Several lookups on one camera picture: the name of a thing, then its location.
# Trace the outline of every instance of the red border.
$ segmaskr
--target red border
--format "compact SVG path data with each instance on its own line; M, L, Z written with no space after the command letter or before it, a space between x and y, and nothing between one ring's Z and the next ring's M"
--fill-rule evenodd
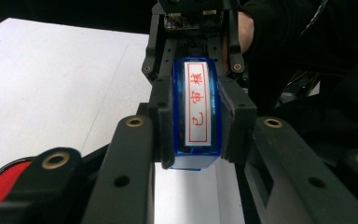
M202 141L192 141L191 140L191 119L188 118L188 142L208 142L208 101L207 101L207 97L206 97L206 80L205 79L205 66L204 63L188 63L187 64L187 92L188 92L188 115L191 115L191 95L190 95L190 85L191 85L191 81L190 81L190 65L192 64L196 64L196 65L202 65L202 77L203 77L203 85L204 85L204 95L205 95L205 117L206 117L206 124L205 124L205 140Z

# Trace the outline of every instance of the screw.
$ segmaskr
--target screw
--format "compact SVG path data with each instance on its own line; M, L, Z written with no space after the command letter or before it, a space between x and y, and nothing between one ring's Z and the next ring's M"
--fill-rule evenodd
M240 64L238 64L238 63L234 64L235 70L239 71L239 70L241 70L241 68L242 68L242 66Z
M144 125L144 120L135 117L132 119L128 119L126 123L127 123L127 126L136 128L136 127Z
M70 156L67 152L55 152L43 160L42 167L46 170L54 170L65 165L69 158Z

